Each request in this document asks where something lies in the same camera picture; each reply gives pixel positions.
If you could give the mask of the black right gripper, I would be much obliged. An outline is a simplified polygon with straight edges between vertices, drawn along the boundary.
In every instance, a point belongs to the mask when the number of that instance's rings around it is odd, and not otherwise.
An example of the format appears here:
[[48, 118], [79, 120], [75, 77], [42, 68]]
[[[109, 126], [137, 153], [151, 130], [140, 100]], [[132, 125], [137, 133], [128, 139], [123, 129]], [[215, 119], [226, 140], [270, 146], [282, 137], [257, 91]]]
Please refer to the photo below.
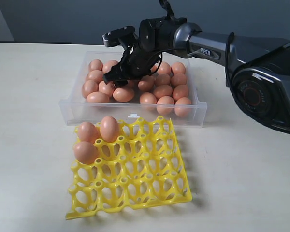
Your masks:
[[123, 53], [120, 62], [103, 75], [103, 81], [108, 84], [113, 82], [115, 88], [124, 87], [128, 80], [139, 80], [150, 75], [151, 68], [160, 59], [159, 50], [146, 51], [140, 42]]

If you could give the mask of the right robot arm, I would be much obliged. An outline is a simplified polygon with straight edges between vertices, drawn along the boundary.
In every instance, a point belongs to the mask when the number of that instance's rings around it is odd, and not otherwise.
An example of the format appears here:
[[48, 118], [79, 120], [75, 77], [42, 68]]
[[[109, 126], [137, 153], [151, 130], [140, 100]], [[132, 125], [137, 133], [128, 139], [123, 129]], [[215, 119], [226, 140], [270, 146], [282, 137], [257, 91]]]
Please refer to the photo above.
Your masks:
[[256, 122], [290, 134], [290, 41], [203, 32], [185, 18], [145, 19], [139, 34], [126, 26], [103, 35], [106, 47], [122, 46], [120, 62], [104, 76], [121, 87], [149, 75], [163, 53], [206, 59], [224, 67], [236, 105]]

